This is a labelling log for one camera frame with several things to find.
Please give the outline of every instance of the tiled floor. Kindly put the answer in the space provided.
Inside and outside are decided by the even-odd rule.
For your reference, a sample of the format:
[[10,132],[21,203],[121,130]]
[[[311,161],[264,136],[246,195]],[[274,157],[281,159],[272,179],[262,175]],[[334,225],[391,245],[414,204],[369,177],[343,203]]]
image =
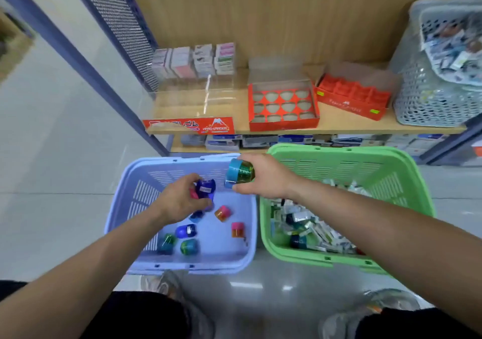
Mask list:
[[[37,1],[135,109],[141,86],[80,1]],[[41,38],[0,86],[0,145],[0,279],[27,281],[102,236],[121,172],[157,156]],[[482,237],[482,168],[421,171],[438,217]],[[348,266],[282,262],[258,246],[236,275],[181,274],[219,338],[317,337],[318,320],[363,291],[403,289]],[[139,289],[139,278],[126,276],[117,288]]]

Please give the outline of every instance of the gray plastic basket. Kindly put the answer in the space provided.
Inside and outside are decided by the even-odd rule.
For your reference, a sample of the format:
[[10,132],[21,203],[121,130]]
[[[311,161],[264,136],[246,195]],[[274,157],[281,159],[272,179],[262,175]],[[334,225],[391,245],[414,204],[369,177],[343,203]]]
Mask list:
[[[440,22],[448,17],[449,22],[456,21],[454,13],[440,15]],[[434,22],[433,13],[428,21]],[[412,23],[389,64],[391,71],[403,76],[403,85],[393,103],[398,122],[414,126],[456,127],[482,113],[482,87],[455,84],[438,77],[425,52],[420,51],[420,31],[414,29]]]

